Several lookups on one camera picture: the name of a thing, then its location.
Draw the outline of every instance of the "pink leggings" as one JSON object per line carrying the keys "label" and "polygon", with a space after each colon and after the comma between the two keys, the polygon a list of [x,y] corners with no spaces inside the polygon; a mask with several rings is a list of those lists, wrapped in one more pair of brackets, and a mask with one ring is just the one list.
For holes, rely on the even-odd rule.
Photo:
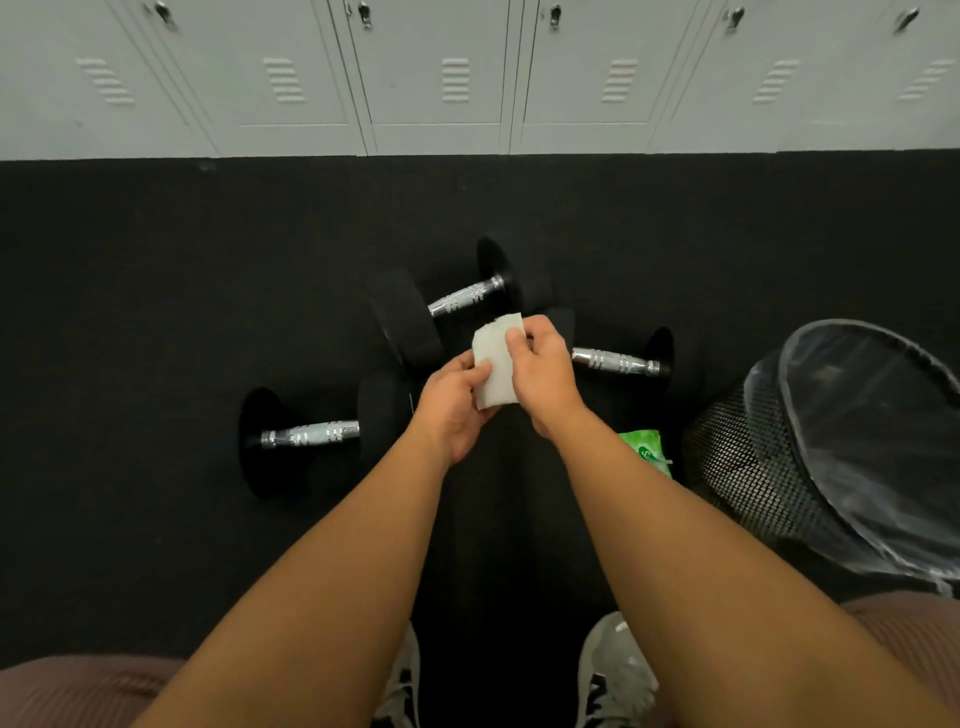
{"label": "pink leggings", "polygon": [[[844,609],[960,712],[960,602],[895,592]],[[0,726],[127,728],[182,665],[156,657],[84,655],[0,670]]]}

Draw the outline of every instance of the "forearm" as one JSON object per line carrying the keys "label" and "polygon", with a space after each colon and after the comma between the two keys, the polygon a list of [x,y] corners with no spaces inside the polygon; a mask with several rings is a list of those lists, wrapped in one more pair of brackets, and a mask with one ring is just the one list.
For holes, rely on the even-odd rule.
{"label": "forearm", "polygon": [[446,468],[430,438],[408,430],[237,603],[138,728],[369,724]]}
{"label": "forearm", "polygon": [[853,619],[592,413],[551,433],[617,604],[682,724],[953,724]]}

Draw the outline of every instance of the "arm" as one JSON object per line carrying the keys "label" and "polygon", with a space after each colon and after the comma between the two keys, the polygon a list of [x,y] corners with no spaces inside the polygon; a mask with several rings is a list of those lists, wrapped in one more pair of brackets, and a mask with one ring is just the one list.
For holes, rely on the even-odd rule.
{"label": "arm", "polygon": [[451,463],[492,412],[463,354],[427,381],[373,471],[229,611],[136,728],[366,726],[413,609]]}
{"label": "arm", "polygon": [[564,459],[620,611],[686,726],[955,726],[857,622],[587,410],[543,317],[514,384]]}

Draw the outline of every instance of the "gray sneaker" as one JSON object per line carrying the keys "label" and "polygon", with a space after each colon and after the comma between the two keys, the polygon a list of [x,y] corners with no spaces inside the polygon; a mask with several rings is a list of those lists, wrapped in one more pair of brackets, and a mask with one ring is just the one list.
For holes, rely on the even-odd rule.
{"label": "gray sneaker", "polygon": [[639,728],[660,684],[619,612],[596,623],[580,653],[577,728]]}
{"label": "gray sneaker", "polygon": [[376,728],[420,728],[420,645],[413,624],[396,654],[387,679],[383,700],[373,714],[371,726]]}

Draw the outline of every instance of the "locker door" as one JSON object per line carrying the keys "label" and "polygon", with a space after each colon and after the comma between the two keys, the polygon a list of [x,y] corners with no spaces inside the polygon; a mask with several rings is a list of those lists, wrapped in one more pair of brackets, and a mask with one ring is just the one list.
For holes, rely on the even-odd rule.
{"label": "locker door", "polygon": [[123,2],[222,154],[364,153],[325,2]]}
{"label": "locker door", "polygon": [[645,148],[645,126],[696,7],[697,0],[540,0],[520,151]]}
{"label": "locker door", "polygon": [[950,145],[948,137],[940,137],[960,114],[958,60],[960,2],[895,3],[796,125],[784,149]]}
{"label": "locker door", "polygon": [[658,146],[666,152],[776,151],[824,75],[890,4],[731,0],[676,110],[664,115]]}
{"label": "locker door", "polygon": [[99,0],[4,0],[0,68],[0,159],[213,152]]}
{"label": "locker door", "polygon": [[380,154],[500,146],[510,0],[366,0],[348,19]]}

